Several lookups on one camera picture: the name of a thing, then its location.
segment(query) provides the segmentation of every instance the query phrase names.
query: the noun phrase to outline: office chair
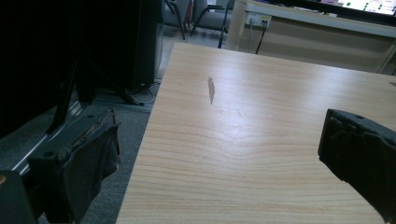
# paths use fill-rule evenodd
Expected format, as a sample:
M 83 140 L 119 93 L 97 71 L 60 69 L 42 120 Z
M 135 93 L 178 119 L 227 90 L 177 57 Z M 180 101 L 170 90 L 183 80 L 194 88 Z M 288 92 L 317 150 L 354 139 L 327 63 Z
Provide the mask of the office chair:
M 227 3 L 227 7 L 225 9 L 225 15 L 224 15 L 224 20 L 223 20 L 223 24 L 222 24 L 222 28 L 221 28 L 221 34 L 220 34 L 220 40 L 219 40 L 219 45 L 218 45 L 218 49 L 221 49 L 221 45 L 222 45 L 222 40 L 224 38 L 224 33 L 228 34 L 228 26 L 227 25 L 227 16 L 228 11 L 229 10 L 233 10 L 233 5 L 235 4 L 235 0 L 229 0 Z
M 164 0 L 165 14 L 163 24 L 168 26 L 175 26 L 180 29 L 183 40 L 186 39 L 184 33 L 187 32 L 186 18 L 191 4 L 191 0 Z
M 228 13 L 228 10 L 225 10 L 223 12 L 209 11 L 210 9 L 215 9 L 215 10 L 226 9 L 222 6 L 208 5 L 207 0 L 194 0 L 193 9 L 194 9 L 194 13 L 193 13 L 194 25 L 192 27 L 190 35 L 193 35 L 197 27 L 209 29 L 209 30 L 222 31 L 224 19 L 225 19 L 225 27 L 228 28 L 228 26 L 230 25 L 231 15 L 225 14 L 225 12 Z

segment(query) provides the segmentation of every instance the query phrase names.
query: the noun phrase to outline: black object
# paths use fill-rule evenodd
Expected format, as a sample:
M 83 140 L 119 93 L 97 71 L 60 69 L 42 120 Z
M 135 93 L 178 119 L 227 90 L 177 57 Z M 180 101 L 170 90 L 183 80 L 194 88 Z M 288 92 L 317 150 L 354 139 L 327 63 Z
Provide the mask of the black object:
M 28 157 L 30 173 L 45 196 L 49 222 L 79 223 L 104 178 L 120 165 L 119 124 L 113 110 L 79 119 Z
M 18 172 L 0 171 L 0 199 L 0 223 L 37 223 Z
M 362 116 L 329 109 L 318 154 L 386 222 L 396 221 L 396 132 Z

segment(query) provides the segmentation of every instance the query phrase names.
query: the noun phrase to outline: wood grain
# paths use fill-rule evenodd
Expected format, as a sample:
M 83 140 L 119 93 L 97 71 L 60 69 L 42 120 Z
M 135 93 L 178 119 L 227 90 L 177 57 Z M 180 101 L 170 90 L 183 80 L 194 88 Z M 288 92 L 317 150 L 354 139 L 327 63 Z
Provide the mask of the wood grain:
M 118 223 L 383 223 L 318 143 L 328 108 L 396 130 L 395 81 L 176 44 Z

